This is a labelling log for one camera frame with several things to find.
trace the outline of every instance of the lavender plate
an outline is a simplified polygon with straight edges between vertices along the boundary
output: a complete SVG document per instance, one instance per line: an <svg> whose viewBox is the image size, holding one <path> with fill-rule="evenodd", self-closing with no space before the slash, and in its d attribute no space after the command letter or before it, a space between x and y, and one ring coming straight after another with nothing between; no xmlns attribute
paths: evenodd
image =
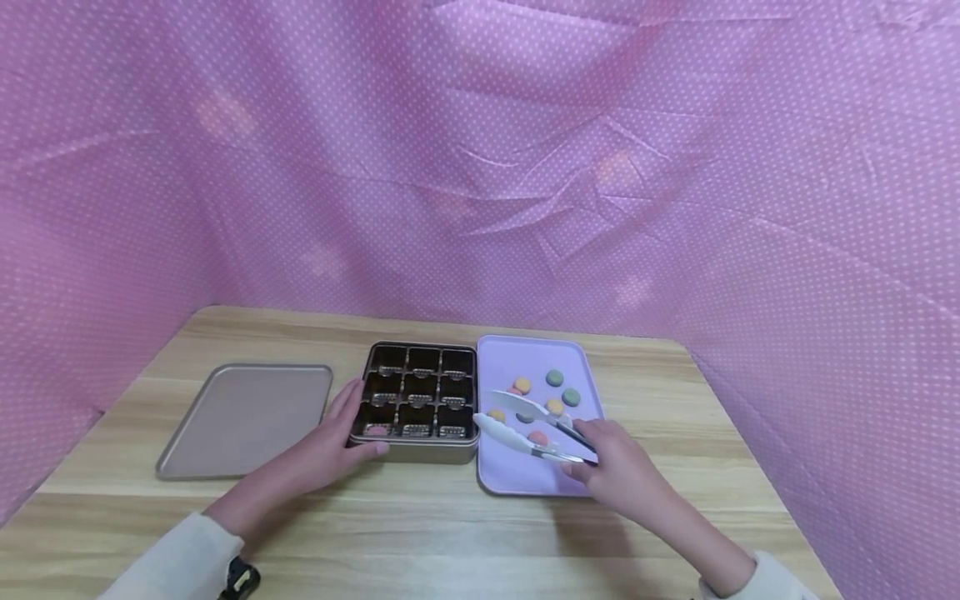
<svg viewBox="0 0 960 600"><path fill-rule="evenodd" d="M564 384L552 387L546 374L556 369L564 374ZM491 402L488 391L507 390L518 377L532 383L527 399L543 405L549 398L559 398L567 388L580 393L580 404L564 406L574 419L602 419L603 407L593 385L593 375L584 350L573 342L542 340L501 335L488 335L477 342L479 411L486 413L500 408ZM507 424L524 436L538 429L556 442L560 449L583 458L596 460L596 455L546 423L530 424L507 413ZM494 440L480 437L477 450L477 477L488 492L502 495L587 496L584 486L568 478L556 463L511 450Z"/></svg>

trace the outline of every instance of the left hand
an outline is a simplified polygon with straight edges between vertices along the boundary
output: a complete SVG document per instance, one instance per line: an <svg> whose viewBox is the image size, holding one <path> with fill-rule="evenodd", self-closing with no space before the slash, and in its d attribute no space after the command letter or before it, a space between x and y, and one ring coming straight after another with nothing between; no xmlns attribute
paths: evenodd
<svg viewBox="0 0 960 600"><path fill-rule="evenodd" d="M293 495L325 488L390 449L386 442L346 447L362 393L363 380L350 381L330 402L320 425L271 461L285 473Z"/></svg>
<svg viewBox="0 0 960 600"><path fill-rule="evenodd" d="M361 463L386 454L390 449L386 442L346 447L362 393L363 381L350 381L330 402L316 429L241 479L204 514L233 535L246 538L281 504L325 488Z"/></svg>

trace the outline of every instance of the metal tongs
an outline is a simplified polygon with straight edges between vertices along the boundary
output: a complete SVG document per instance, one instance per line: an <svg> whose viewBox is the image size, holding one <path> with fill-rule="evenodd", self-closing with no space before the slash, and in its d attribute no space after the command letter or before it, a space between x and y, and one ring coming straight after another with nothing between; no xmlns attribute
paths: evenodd
<svg viewBox="0 0 960 600"><path fill-rule="evenodd" d="M532 402L525 397L517 396L516 394L511 394L510 392L502 392L500 390L491 390L487 392L487 400L491 404L503 407L508 412L517 413L523 417L526 417L527 419L545 422L546 424L561 430L590 452L593 452L594 454L596 453L596 450L593 449L593 446L590 445L590 442L588 442L582 435L580 435L580 433L577 432L576 429L573 428L573 421L570 419L569 415L555 417L536 402ZM516 450L517 452L530 454L547 461L560 463L585 463L594 467L597 466L596 462L591 461L590 459L581 458L579 456L574 456L561 451L555 444L534 444L517 432L513 427L505 425L492 417L484 415L483 413L474 414L473 422L477 424L477 426L480 428L480 431L494 438L501 444Z"/></svg>

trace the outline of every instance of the compartment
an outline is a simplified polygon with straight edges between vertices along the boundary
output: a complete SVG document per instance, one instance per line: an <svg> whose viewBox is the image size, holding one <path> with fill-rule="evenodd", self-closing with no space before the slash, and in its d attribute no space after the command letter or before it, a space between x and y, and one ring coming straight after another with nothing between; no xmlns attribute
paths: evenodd
<svg viewBox="0 0 960 600"><path fill-rule="evenodd" d="M374 404L399 402L400 383L402 381L403 378L399 374L368 373L363 388L363 399Z"/></svg>
<svg viewBox="0 0 960 600"><path fill-rule="evenodd" d="M405 438L429 438L433 435L435 407L401 404L396 416L396 432Z"/></svg>
<svg viewBox="0 0 960 600"><path fill-rule="evenodd" d="M353 435L392 435L394 433L394 421L396 420L396 404L388 402L386 404L371 404L363 402L360 404L360 410L357 412L357 418L353 421ZM370 433L373 427L383 427L385 434Z"/></svg>
<svg viewBox="0 0 960 600"><path fill-rule="evenodd" d="M444 376L440 380L440 402L453 408L473 403L473 379Z"/></svg>
<svg viewBox="0 0 960 600"><path fill-rule="evenodd" d="M408 373L403 377L403 400L412 404L432 402L437 397L437 376L420 377Z"/></svg>
<svg viewBox="0 0 960 600"><path fill-rule="evenodd" d="M473 437L473 409L470 407L437 408L437 434L441 438L463 440Z"/></svg>
<svg viewBox="0 0 960 600"><path fill-rule="evenodd" d="M453 378L473 376L473 352L444 350L444 375Z"/></svg>
<svg viewBox="0 0 960 600"><path fill-rule="evenodd" d="M426 376L440 370L440 350L437 348L410 348L407 371Z"/></svg>
<svg viewBox="0 0 960 600"><path fill-rule="evenodd" d="M380 374L401 372L406 366L407 348L403 346L376 346L370 361L370 370Z"/></svg>

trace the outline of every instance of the pink polka dot fabric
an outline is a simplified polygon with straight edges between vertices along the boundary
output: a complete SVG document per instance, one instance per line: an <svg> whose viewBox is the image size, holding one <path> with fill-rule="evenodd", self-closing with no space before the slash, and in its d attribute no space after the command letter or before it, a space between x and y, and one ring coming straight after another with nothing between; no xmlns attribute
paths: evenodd
<svg viewBox="0 0 960 600"><path fill-rule="evenodd" d="M2 3L0 522L211 303L665 336L845 597L955 596L958 28L952 0Z"/></svg>

